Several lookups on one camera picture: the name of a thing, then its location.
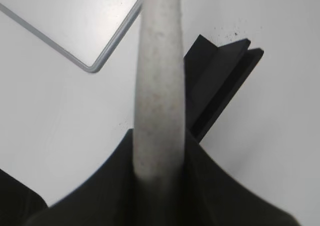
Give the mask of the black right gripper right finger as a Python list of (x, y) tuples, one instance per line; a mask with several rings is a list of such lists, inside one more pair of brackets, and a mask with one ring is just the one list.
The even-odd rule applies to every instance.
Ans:
[(180, 222), (183, 226), (297, 226), (289, 213), (228, 175), (185, 133)]

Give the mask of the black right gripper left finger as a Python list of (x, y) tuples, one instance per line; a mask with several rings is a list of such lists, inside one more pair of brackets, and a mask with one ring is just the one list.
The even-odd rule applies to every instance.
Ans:
[(27, 226), (135, 226), (133, 130), (81, 186), (27, 220)]

